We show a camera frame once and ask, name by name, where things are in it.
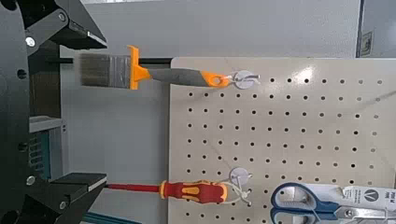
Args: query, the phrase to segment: screwdriver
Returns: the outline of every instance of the screwdriver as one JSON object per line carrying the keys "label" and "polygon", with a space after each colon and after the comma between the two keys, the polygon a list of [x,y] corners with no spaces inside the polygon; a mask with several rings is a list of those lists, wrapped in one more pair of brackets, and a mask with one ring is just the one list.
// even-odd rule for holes
{"label": "screwdriver", "polygon": [[108,184],[106,185],[106,188],[158,192],[162,199],[173,197],[177,199],[192,200],[197,203],[224,203],[227,199],[227,187],[223,183],[216,183],[207,180],[177,183],[169,183],[165,180],[160,186]]}

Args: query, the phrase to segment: gray panel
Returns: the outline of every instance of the gray panel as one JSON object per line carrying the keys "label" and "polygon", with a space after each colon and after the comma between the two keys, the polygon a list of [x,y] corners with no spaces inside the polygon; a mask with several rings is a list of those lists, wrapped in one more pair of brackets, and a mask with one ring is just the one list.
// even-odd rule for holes
{"label": "gray panel", "polygon": [[354,57],[360,0],[89,4],[112,53],[142,57]]}

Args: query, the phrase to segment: scissors blade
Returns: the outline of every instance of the scissors blade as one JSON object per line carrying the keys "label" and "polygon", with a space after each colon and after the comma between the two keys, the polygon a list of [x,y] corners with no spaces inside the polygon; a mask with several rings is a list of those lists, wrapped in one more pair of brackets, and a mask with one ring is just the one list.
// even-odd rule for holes
{"label": "scissors blade", "polygon": [[385,210],[355,208],[341,206],[335,211],[337,218],[342,219],[371,219],[371,220],[391,220],[396,219],[394,212],[386,212]]}

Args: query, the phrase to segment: paintbrush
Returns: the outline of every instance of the paintbrush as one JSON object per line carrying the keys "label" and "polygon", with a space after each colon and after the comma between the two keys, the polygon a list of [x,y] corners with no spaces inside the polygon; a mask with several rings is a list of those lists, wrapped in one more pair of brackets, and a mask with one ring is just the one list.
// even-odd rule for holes
{"label": "paintbrush", "polygon": [[139,49],[128,46],[130,56],[107,54],[80,54],[81,83],[84,86],[98,86],[137,90],[138,82],[155,79],[176,85],[196,87],[227,87],[230,78],[217,73],[185,68],[147,69],[139,65]]}

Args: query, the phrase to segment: white pegboard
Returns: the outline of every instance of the white pegboard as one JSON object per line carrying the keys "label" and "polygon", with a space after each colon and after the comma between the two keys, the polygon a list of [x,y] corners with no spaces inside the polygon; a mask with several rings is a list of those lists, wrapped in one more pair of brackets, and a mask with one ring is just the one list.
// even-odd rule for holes
{"label": "white pegboard", "polygon": [[261,85],[171,87],[170,181],[221,180],[242,166],[253,205],[169,200],[169,223],[270,223],[272,191],[290,181],[393,188],[395,60],[176,58],[172,67],[246,69]]}

